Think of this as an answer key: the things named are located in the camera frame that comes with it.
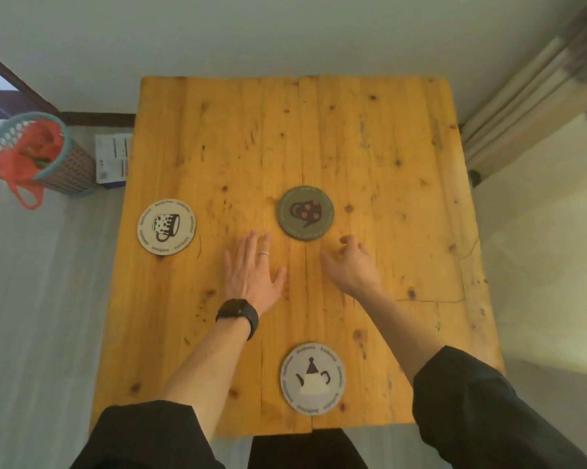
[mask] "beige curtain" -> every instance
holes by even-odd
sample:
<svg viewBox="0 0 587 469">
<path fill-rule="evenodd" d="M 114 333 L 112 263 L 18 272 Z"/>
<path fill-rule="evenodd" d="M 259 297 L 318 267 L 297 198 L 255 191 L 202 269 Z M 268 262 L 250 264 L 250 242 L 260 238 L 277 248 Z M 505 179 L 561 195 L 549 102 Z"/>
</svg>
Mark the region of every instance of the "beige curtain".
<svg viewBox="0 0 587 469">
<path fill-rule="evenodd" d="M 462 129 L 483 178 L 587 111 L 587 7 Z"/>
</svg>

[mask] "plastic basket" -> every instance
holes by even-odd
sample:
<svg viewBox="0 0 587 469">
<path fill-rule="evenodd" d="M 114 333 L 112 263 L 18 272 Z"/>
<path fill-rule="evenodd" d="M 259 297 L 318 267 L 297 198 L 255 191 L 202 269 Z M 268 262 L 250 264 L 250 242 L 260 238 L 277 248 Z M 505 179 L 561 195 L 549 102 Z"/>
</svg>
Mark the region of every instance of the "plastic basket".
<svg viewBox="0 0 587 469">
<path fill-rule="evenodd" d="M 70 139 L 66 125 L 53 115 L 30 112 L 5 120 L 0 124 L 0 150 L 4 147 L 12 148 L 20 138 L 20 131 L 24 126 L 39 118 L 59 124 L 64 142 L 59 157 L 36 174 L 33 182 L 68 196 L 85 196 L 94 192 L 98 188 L 96 161 Z"/>
</svg>

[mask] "white coaster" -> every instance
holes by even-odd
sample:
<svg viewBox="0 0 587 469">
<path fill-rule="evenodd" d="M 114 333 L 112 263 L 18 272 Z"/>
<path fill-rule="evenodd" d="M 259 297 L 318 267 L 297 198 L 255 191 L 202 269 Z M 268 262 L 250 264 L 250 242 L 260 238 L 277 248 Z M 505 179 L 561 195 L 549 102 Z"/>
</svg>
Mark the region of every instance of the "white coaster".
<svg viewBox="0 0 587 469">
<path fill-rule="evenodd" d="M 280 388 L 298 413 L 321 415 L 335 408 L 344 394 L 344 364 L 324 344 L 300 345 L 283 362 Z"/>
<path fill-rule="evenodd" d="M 196 214 L 178 199 L 152 204 L 137 222 L 137 238 L 156 255 L 172 255 L 187 247 L 196 234 Z"/>
</svg>

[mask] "red bag handle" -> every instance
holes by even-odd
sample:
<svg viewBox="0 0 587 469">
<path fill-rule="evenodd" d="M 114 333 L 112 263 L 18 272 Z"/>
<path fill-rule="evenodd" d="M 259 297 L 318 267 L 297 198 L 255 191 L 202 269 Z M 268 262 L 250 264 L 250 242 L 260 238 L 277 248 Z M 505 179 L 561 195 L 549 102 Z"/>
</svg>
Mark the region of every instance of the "red bag handle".
<svg viewBox="0 0 587 469">
<path fill-rule="evenodd" d="M 37 209 L 44 200 L 44 187 L 40 186 L 39 184 L 29 181 L 23 181 L 19 184 L 16 184 L 15 182 L 8 181 L 7 185 L 9 186 L 9 189 L 11 189 L 13 194 L 18 198 L 18 201 L 20 202 L 20 204 L 22 204 L 22 207 L 25 207 L 30 211 L 34 211 L 35 209 Z M 20 196 L 20 191 L 18 190 L 18 187 L 24 188 L 28 192 L 30 192 L 35 197 L 35 204 L 27 204 L 26 201 L 22 198 L 22 196 Z"/>
</svg>

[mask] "person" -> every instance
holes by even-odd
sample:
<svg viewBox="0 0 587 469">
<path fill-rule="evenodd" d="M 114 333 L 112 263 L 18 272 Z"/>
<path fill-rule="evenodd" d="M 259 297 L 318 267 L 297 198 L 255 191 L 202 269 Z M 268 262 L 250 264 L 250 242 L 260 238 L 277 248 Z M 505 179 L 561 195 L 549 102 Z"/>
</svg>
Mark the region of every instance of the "person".
<svg viewBox="0 0 587 469">
<path fill-rule="evenodd" d="M 414 390 L 413 416 L 424 442 L 454 468 L 587 468 L 587 457 L 520 400 L 501 373 L 449 346 L 383 291 L 374 259 L 353 236 L 340 256 L 322 251 L 325 273 L 358 300 Z M 281 267 L 270 277 L 270 235 L 241 239 L 224 252 L 227 299 L 245 299 L 258 318 L 279 299 Z M 158 398 L 103 411 L 72 468 L 222 468 L 208 441 L 243 345 L 245 316 L 217 319 Z M 249 468 L 365 468 L 342 430 L 256 436 Z"/>
</svg>

